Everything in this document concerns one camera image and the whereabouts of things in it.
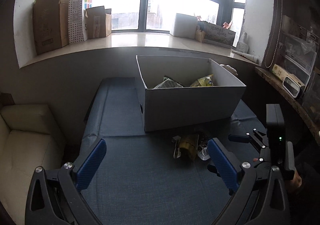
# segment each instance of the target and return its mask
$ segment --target screw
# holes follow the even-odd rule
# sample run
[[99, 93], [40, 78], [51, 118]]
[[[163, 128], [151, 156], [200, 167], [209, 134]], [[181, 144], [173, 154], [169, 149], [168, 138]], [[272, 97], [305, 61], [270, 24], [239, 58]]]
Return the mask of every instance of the screw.
[[64, 167], [65, 169], [70, 169], [70, 168], [72, 167], [72, 163], [66, 162], [66, 163], [63, 165], [63, 167]]
[[251, 164], [248, 163], [248, 162], [243, 162], [243, 163], [242, 163], [242, 167], [243, 167], [243, 168], [250, 168], [250, 166], [251, 166]]
[[274, 165], [274, 166], [272, 167], [272, 170], [275, 172], [275, 171], [279, 171], [280, 169], [279, 169], [279, 167], [277, 167], [277, 166]]
[[37, 168], [36, 168], [36, 172], [41, 172], [42, 171], [42, 167], [41, 166], [38, 166]]

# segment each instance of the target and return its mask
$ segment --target blue tablecloth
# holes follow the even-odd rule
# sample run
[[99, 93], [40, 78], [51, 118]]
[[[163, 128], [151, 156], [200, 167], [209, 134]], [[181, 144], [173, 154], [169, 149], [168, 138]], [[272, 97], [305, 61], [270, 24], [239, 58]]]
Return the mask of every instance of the blue tablecloth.
[[82, 194], [103, 224], [211, 224], [230, 196], [221, 178], [207, 170], [209, 161], [173, 159], [172, 137], [205, 130], [252, 162], [250, 144], [228, 141], [253, 128], [265, 132], [241, 100], [231, 118], [200, 125], [145, 133], [134, 78], [104, 79], [84, 132], [81, 152], [99, 137], [107, 153]]

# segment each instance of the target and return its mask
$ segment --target white window sill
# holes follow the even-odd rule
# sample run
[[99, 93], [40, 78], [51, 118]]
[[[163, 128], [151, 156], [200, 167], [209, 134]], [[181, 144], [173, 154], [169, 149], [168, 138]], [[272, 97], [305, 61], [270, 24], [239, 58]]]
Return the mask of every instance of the white window sill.
[[193, 39], [180, 38], [170, 34], [161, 33], [113, 33], [106, 38], [89, 39], [85, 42], [69, 44], [60, 49], [37, 55], [23, 65], [23, 67], [64, 54], [115, 47], [160, 47], [193, 50], [223, 55], [255, 64], [254, 62], [240, 55], [232, 53], [231, 49], [229, 48], [224, 48], [213, 44], [200, 43]]

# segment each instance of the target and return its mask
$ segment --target sofa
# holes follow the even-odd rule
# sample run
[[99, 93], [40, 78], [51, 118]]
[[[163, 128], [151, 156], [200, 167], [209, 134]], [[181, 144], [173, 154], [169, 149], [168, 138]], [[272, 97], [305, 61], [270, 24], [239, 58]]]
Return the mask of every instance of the sofa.
[[3, 220], [9, 215], [16, 225], [24, 225], [26, 200], [35, 168], [60, 168], [64, 147], [65, 138], [47, 105], [2, 107], [0, 206]]

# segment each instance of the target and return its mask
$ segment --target white open box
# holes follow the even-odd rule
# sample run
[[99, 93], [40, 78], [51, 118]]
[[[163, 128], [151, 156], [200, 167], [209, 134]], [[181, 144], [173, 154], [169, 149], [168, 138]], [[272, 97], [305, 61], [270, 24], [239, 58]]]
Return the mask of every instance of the white open box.
[[[145, 131], [209, 122], [230, 117], [246, 86], [215, 61], [180, 56], [139, 56], [136, 88]], [[214, 74], [213, 87], [189, 87]], [[184, 88], [153, 89], [164, 75]]]

